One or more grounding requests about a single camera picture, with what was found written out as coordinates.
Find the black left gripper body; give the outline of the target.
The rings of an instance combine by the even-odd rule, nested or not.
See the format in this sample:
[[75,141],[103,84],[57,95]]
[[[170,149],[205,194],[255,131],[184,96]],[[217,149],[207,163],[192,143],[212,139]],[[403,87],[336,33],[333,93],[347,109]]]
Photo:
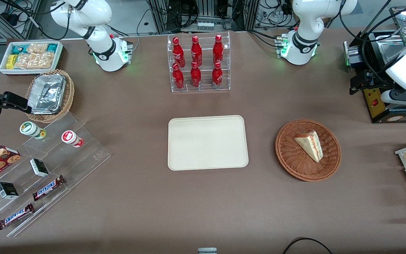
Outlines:
[[371,70],[362,71],[362,90],[366,89],[385,89],[394,88],[394,81],[383,71],[373,73]]

